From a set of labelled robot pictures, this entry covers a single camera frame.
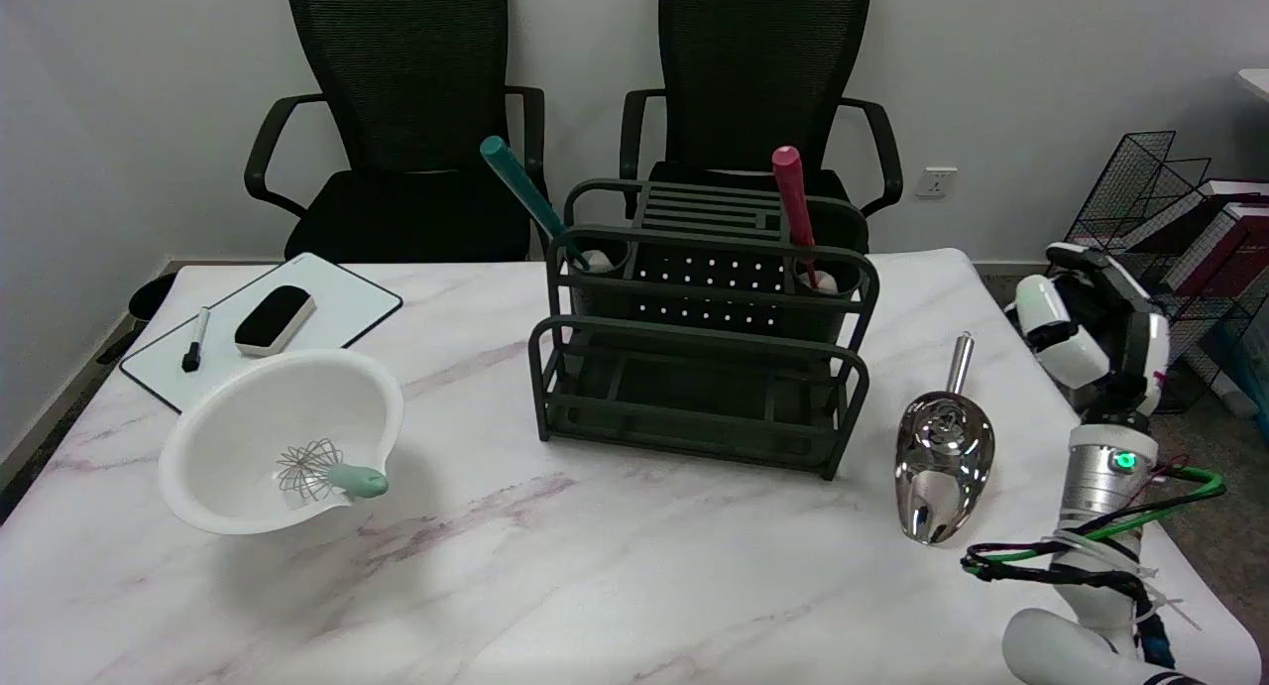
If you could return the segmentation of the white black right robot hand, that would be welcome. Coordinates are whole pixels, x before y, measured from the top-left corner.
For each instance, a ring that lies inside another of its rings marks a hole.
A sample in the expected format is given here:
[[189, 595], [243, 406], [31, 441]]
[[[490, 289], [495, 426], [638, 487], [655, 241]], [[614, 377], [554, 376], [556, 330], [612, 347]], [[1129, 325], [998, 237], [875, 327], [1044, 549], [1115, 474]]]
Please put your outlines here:
[[1023, 278], [1006, 318], [1053, 381], [1094, 391], [1079, 410], [1084, 419], [1148, 417], [1170, 364], [1162, 306], [1110, 252], [1057, 242], [1046, 258], [1053, 275]]

